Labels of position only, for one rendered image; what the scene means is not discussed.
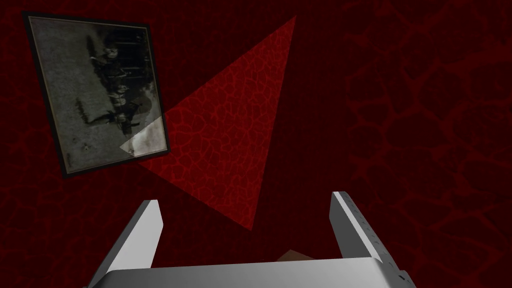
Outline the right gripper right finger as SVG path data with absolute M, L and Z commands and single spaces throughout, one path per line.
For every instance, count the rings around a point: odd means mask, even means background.
M 392 256 L 347 192 L 332 193 L 329 221 L 343 258 L 375 258 L 400 274 Z

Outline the black framed grey picture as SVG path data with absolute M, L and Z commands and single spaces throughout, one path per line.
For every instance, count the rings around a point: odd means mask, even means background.
M 63 177 L 171 151 L 148 24 L 22 18 Z

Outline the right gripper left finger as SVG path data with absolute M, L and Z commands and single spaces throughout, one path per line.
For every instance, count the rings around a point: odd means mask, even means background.
M 93 274 L 95 286 L 108 272 L 149 269 L 163 230 L 161 208 L 156 199 L 144 200 Z

